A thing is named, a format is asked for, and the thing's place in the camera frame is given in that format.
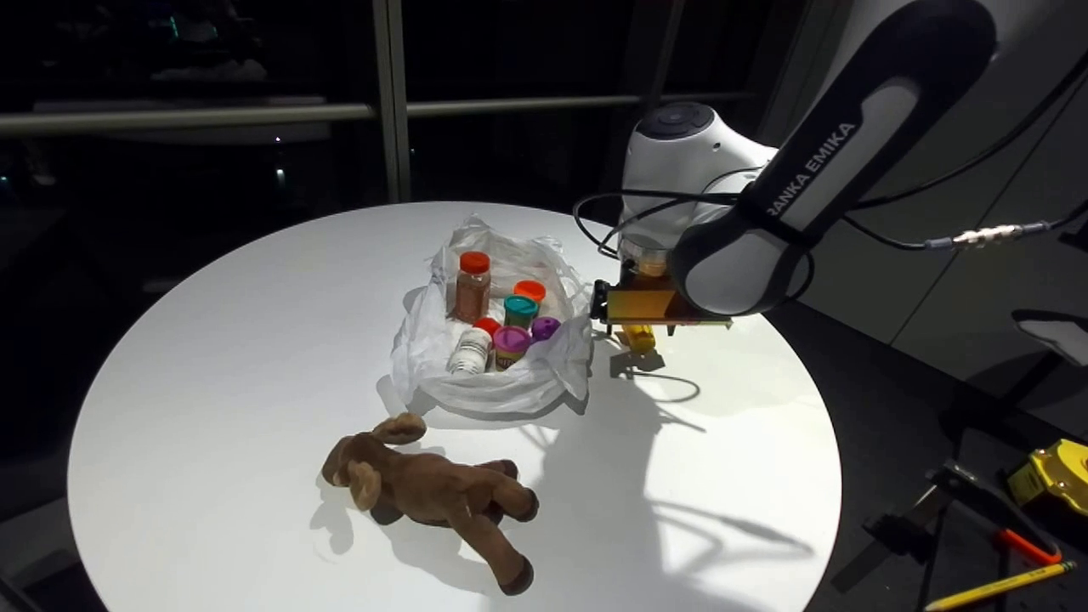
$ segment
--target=plastic bag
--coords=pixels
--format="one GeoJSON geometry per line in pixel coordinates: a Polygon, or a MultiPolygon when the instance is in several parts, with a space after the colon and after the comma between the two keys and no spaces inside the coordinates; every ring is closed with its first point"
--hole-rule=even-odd
{"type": "Polygon", "coordinates": [[[397,405],[434,402],[467,414],[536,414],[561,399],[586,402],[590,395],[590,287],[544,241],[516,246],[499,239],[482,223],[467,223],[450,246],[432,258],[432,284],[408,292],[404,325],[394,336],[391,395],[397,405]],[[482,249],[489,257],[493,295],[508,295],[516,279],[541,279],[541,318],[561,319],[551,339],[534,344],[514,367],[488,373],[452,373],[445,360],[467,325],[450,319],[450,292],[456,284],[459,252],[482,249]]]}

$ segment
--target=stuffed animal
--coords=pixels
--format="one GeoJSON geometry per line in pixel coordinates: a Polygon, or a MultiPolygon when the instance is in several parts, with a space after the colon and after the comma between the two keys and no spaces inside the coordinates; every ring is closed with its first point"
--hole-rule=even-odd
{"type": "Polygon", "coordinates": [[[497,574],[508,597],[534,584],[534,565],[503,539],[503,514],[536,516],[536,494],[516,482],[510,458],[459,467],[434,454],[400,456],[389,447],[408,447],[424,436],[413,412],[381,423],[374,432],[346,436],[324,462],[329,487],[346,487],[360,509],[377,525],[413,516],[432,526],[452,526],[497,574]]]}

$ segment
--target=table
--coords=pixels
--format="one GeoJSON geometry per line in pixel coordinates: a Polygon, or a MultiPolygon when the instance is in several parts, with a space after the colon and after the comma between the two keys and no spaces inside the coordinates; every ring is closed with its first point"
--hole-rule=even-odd
{"type": "Polygon", "coordinates": [[[467,217],[549,236],[586,284],[617,279],[566,216],[391,203],[227,252],[141,318],[84,395],[67,467],[78,555],[114,612],[806,608],[839,454],[761,318],[660,336],[663,377],[596,365],[581,412],[432,423],[423,449],[508,456],[541,498],[536,522],[503,522],[536,568],[516,598],[450,531],[377,526],[319,482],[341,436],[391,414],[377,388],[400,301],[467,217]]]}

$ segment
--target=floor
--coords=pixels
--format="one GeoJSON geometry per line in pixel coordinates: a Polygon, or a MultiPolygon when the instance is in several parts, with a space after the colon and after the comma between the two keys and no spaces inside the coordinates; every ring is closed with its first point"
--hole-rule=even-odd
{"type": "MultiPolygon", "coordinates": [[[[162,287],[171,287],[171,276],[195,268],[211,252],[243,239],[244,233],[211,236],[204,249],[184,249],[184,257],[171,249],[149,249],[137,258],[102,249],[102,257],[116,279],[152,301],[162,287]]],[[[108,292],[102,292],[95,276],[78,267],[58,268],[50,284],[23,295],[22,309],[0,309],[0,516],[27,509],[14,506],[3,491],[31,491],[40,505],[60,494],[71,419],[90,381],[95,377],[100,360],[116,339],[108,314],[108,292]]],[[[842,454],[846,498],[839,551],[811,612],[921,608],[930,597],[930,568],[914,565],[913,557],[890,557],[849,591],[836,591],[833,574],[871,542],[863,531],[871,516],[907,506],[926,491],[926,473],[958,454],[958,447],[941,432],[940,414],[952,405],[985,405],[985,399],[976,399],[926,365],[871,344],[868,336],[806,308],[785,308],[771,314],[771,325],[815,377],[829,419],[836,423],[842,454]]],[[[31,597],[48,612],[102,608],[81,568],[33,584],[31,597]]]]}

